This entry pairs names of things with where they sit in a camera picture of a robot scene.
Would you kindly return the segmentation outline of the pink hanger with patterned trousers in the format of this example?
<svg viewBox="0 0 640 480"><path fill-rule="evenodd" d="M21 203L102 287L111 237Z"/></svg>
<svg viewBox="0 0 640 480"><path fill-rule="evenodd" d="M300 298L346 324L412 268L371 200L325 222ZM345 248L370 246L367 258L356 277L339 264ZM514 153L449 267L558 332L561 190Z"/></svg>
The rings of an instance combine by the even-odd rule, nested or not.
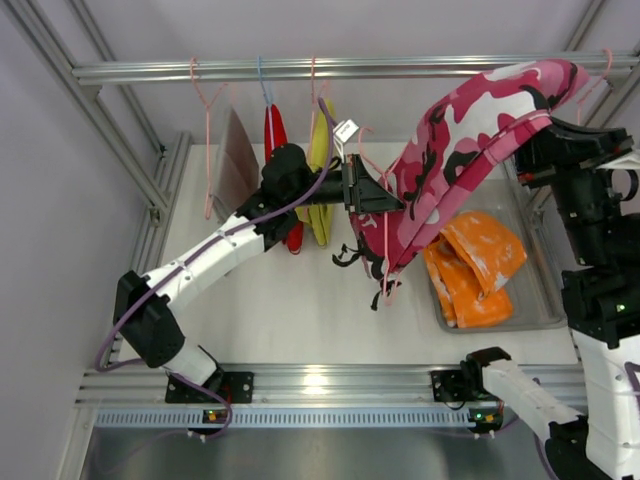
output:
<svg viewBox="0 0 640 480"><path fill-rule="evenodd" d="M384 186L385 192L389 193L389 186L390 186L390 182L388 178L389 171L383 170L373 160L371 160L367 156L363 146L364 134L373 133L373 132L374 132L374 129L369 126L363 126L360 128L358 137L357 137L358 153L360 154L364 162L367 163L369 166L371 166L380 175L380 178L383 180L383 186ZM383 237L384 269L383 269L383 279L382 279L382 295L383 295L384 304L387 307L390 307L393 305L394 300L396 298L396 294L397 294L396 290L398 288L399 282L397 280L390 282L389 280L390 272L391 272L391 264L390 264L390 252L389 252L390 229L389 229L388 213L383 214L383 234L384 234L384 237Z"/></svg>

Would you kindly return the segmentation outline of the orange white trousers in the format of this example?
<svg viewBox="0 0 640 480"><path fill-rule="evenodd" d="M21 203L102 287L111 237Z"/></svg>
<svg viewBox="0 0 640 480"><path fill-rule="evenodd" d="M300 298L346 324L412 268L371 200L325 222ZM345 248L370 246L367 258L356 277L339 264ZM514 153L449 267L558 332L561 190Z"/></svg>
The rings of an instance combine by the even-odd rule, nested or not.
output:
<svg viewBox="0 0 640 480"><path fill-rule="evenodd" d="M465 211L423 250L445 325L491 328L514 313L505 285L527 261L509 228L482 211Z"/></svg>

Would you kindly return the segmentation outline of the left aluminium frame post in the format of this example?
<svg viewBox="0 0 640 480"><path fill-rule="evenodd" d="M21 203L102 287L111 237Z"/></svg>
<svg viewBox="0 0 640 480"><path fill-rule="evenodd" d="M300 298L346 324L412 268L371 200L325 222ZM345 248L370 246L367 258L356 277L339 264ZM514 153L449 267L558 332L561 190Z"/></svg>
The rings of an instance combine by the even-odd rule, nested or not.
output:
<svg viewBox="0 0 640 480"><path fill-rule="evenodd" d="M141 157L134 151L124 131L100 98L101 88L83 86L73 75L72 70L77 65L76 59L39 3L3 1L1 12L16 27L102 145L115 156L142 194L146 203L146 213L137 234L131 265L143 271L158 266L165 249L169 223L175 210L188 154L193 145L192 135L187 131L180 131L171 144L164 144L155 133L132 89L120 87L118 91L125 105L157 153L154 173L146 173Z"/></svg>

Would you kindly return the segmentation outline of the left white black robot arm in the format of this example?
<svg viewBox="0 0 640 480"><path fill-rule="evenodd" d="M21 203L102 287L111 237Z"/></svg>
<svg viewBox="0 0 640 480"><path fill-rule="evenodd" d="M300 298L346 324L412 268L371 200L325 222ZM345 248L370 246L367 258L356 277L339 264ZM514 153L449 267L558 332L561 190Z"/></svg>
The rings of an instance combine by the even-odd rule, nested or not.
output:
<svg viewBox="0 0 640 480"><path fill-rule="evenodd" d="M177 259L144 275L118 281L114 327L148 367L188 387L215 395L224 371L203 347L186 339L179 312L244 261L285 239L298 221L297 206L341 203L356 214L401 212L403 202L385 189L358 158L314 172L303 149L275 148L259 188L209 237Z"/></svg>

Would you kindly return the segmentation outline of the yellow green trousers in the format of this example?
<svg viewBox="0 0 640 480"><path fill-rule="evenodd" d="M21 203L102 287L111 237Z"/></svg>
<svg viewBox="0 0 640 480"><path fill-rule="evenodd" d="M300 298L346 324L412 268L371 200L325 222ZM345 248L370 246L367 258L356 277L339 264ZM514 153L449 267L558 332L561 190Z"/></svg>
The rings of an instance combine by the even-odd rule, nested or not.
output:
<svg viewBox="0 0 640 480"><path fill-rule="evenodd" d="M312 112L310 143L307 151L307 164L313 173L319 173L325 166L329 147L329 126L324 113L319 107ZM325 248L330 243L333 221L332 205L310 205L298 207L296 213L300 221L311 228L319 247Z"/></svg>

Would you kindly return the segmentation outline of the pink hanger far left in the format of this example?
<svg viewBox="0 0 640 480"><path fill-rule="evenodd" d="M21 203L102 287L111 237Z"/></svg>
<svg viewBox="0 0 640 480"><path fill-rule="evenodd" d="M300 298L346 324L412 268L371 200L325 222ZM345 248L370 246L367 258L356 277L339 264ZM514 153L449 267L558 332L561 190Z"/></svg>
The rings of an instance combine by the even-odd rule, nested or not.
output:
<svg viewBox="0 0 640 480"><path fill-rule="evenodd" d="M196 69L199 61L196 57L192 57L189 61L189 75L191 85L193 86L203 108L205 115L205 168L206 168L206 194L204 201L204 218L210 220L214 213L214 181L215 166L212 152L212 134L213 134L213 110L216 102L223 92L228 93L229 103L233 106L236 103L236 85L234 83L223 82L214 92L213 96L208 99L199 84L199 75Z"/></svg>

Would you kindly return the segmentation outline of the grey trousers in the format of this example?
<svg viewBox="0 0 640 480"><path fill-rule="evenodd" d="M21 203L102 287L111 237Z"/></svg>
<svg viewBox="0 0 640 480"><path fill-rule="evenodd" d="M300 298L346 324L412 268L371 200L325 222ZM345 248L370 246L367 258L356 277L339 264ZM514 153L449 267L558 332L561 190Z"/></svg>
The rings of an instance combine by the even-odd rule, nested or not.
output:
<svg viewBox="0 0 640 480"><path fill-rule="evenodd" d="M216 220L224 223L258 189L258 184L259 164L252 144L235 109L228 107L209 187Z"/></svg>

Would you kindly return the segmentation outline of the red trousers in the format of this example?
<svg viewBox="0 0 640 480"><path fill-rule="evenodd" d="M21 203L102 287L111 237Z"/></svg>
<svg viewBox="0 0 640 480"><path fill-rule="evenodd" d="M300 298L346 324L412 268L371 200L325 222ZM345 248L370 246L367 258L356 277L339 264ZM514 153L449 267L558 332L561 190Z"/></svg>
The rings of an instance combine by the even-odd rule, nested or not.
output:
<svg viewBox="0 0 640 480"><path fill-rule="evenodd" d="M280 147L287 142L287 134L281 113L275 104L270 104L265 109L264 120L265 162L270 162L271 154L276 147ZM303 223L297 221L294 228L288 233L286 239L282 241L292 255L298 255L301 252L303 235Z"/></svg>

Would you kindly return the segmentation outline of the pink patterned trousers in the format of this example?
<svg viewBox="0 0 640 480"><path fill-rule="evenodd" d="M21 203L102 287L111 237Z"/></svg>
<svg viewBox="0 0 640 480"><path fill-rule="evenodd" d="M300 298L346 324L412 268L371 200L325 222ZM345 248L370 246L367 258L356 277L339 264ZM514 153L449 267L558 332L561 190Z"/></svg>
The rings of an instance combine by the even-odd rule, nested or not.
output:
<svg viewBox="0 0 640 480"><path fill-rule="evenodd" d="M565 59L518 63L477 74L420 119L389 171L389 191L405 208L389 213L393 282L463 206L471 193L519 147L552 123L553 111L590 80ZM383 214L353 214L356 245L332 261L361 263L382 291Z"/></svg>

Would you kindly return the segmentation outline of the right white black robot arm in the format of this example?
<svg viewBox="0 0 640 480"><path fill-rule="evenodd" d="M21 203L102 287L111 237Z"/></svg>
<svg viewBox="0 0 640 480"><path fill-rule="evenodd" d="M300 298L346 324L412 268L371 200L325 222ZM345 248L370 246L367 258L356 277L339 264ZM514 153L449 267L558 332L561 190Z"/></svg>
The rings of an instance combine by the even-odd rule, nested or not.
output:
<svg viewBox="0 0 640 480"><path fill-rule="evenodd" d="M623 214L612 165L628 159L623 128L553 121L515 155L521 184L550 188L575 271L562 275L567 324L579 351L588 410L568 407L501 348L460 364L468 390L504 401L541 442L560 479L639 475L639 217Z"/></svg>

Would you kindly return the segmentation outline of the pink hanger with yellow trousers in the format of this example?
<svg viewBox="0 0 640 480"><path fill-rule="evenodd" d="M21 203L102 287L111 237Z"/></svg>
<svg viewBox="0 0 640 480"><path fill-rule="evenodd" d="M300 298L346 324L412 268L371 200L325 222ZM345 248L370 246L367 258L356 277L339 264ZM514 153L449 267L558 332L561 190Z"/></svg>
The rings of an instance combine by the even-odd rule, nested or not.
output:
<svg viewBox="0 0 640 480"><path fill-rule="evenodd" d="M317 105L318 105L318 93L322 92L326 86L328 85L327 82L324 82L322 84L322 86L320 88L316 87L316 62L317 62L317 57L313 56L311 58L311 64L310 64L310 98L311 98L311 117L310 117L310 127L309 127L309 135L308 135L308 148L307 148L307 152L310 153L311 152L311 148L312 148L312 144L313 144L313 134L314 134L314 130L315 130L315 125L316 125L316 115L317 115Z"/></svg>

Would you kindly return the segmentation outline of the aluminium hanging rail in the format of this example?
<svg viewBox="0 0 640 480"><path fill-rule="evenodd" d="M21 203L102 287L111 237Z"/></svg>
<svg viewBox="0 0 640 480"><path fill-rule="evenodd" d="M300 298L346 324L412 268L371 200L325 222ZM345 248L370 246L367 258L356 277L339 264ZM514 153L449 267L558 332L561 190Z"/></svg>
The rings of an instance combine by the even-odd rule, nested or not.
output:
<svg viewBox="0 0 640 480"><path fill-rule="evenodd" d="M243 82L264 78L293 81L315 78L394 79L466 77L482 71L520 62L547 58L565 59L590 72L626 73L639 63L632 51L567 51L559 53L496 55L432 55L423 57L245 59L190 61L122 62L109 61L77 65L72 75L85 86L175 83L196 78L200 81Z"/></svg>

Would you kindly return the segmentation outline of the pink hanger with orange trousers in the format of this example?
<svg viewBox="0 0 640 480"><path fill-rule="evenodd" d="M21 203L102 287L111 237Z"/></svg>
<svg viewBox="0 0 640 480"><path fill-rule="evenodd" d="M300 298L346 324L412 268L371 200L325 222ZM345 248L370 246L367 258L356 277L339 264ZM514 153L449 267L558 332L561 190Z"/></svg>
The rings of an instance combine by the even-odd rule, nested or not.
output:
<svg viewBox="0 0 640 480"><path fill-rule="evenodd" d="M587 99L592 95L593 91L600 86L601 83L607 80L609 73L611 71L613 65L613 52L610 48L603 48L602 52L606 55L607 65L603 72L600 74L598 79L584 92L584 94L576 101L577 109L576 109L576 123L578 125L582 124L582 112L584 108L584 104Z"/></svg>

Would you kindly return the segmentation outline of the aluminium frame post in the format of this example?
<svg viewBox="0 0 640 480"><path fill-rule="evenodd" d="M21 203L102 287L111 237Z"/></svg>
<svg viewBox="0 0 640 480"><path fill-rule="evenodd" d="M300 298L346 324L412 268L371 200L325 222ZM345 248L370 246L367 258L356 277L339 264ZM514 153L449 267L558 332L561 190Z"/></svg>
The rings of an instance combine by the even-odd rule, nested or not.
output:
<svg viewBox="0 0 640 480"><path fill-rule="evenodd" d="M603 48L616 55L607 80L584 104L582 121L590 126L624 126L639 131L639 3L587 1L563 42L566 51Z"/></svg>
<svg viewBox="0 0 640 480"><path fill-rule="evenodd" d="M169 223L175 210L188 154L193 145L192 135L187 131L180 131L171 144L164 144L155 133L132 89L120 87L118 91L125 105L157 153L154 173L146 173L141 157L134 151L124 131L100 98L101 88L83 86L73 75L72 70L77 65L76 59L39 3L3 1L1 12L16 27L102 145L115 156L142 194L146 203L146 213L137 234L131 265L143 271L158 266L165 249Z"/></svg>

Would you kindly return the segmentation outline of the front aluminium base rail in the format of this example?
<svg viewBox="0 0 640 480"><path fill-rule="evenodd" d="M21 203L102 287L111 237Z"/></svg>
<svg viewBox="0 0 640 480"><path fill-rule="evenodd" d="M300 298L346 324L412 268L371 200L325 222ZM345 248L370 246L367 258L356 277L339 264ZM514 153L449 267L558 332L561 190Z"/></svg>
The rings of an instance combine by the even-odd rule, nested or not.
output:
<svg viewBox="0 0 640 480"><path fill-rule="evenodd" d="M253 402L275 405L418 405L432 401L431 373L448 365L231 364L228 372L254 374ZM82 406L158 406L168 378L129 366L86 372L75 403Z"/></svg>

